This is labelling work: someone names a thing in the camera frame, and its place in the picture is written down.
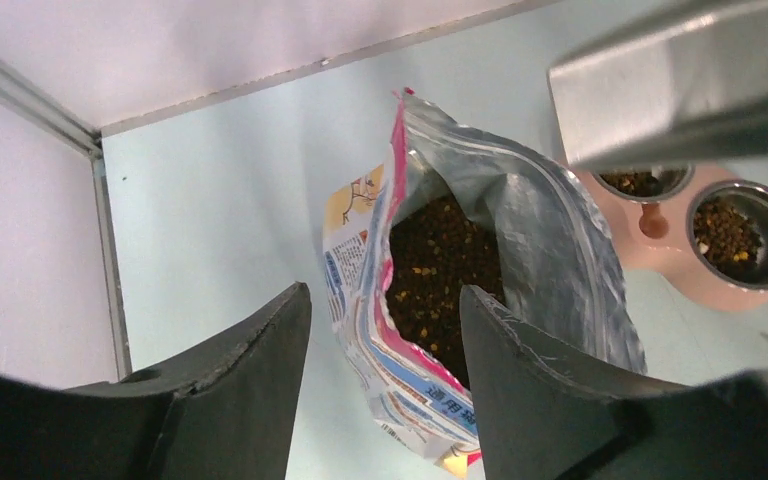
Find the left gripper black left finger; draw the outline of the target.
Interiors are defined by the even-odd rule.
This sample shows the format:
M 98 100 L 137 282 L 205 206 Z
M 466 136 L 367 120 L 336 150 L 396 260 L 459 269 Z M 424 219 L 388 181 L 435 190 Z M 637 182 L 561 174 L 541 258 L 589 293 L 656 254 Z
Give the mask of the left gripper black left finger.
M 281 479 L 311 325 L 294 283 L 248 318 L 117 383 L 0 376 L 0 479 Z

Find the colourful pet food bag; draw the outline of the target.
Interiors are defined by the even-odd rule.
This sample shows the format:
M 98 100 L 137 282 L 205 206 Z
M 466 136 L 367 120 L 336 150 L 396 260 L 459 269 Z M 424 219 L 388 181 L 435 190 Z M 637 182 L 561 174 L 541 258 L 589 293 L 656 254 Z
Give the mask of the colourful pet food bag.
M 465 478 L 481 450 L 460 293 L 585 354 L 643 374 L 643 345 L 606 218 L 568 168 L 458 123 L 405 90 L 391 154 L 327 201 L 333 331 L 374 421 Z

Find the metal food scoop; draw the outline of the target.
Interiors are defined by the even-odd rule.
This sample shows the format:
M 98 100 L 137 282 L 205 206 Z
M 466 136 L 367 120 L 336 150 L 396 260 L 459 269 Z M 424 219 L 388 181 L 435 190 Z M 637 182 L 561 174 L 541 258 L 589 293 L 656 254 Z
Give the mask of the metal food scoop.
M 680 1 L 556 61 L 568 164 L 602 172 L 768 156 L 768 1 Z

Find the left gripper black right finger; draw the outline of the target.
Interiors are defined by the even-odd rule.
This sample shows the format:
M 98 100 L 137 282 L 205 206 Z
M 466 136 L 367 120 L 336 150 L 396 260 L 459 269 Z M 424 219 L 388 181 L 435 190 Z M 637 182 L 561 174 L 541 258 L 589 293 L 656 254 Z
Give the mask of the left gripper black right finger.
M 768 370 L 698 386 L 615 367 L 461 291 L 489 479 L 768 479 Z

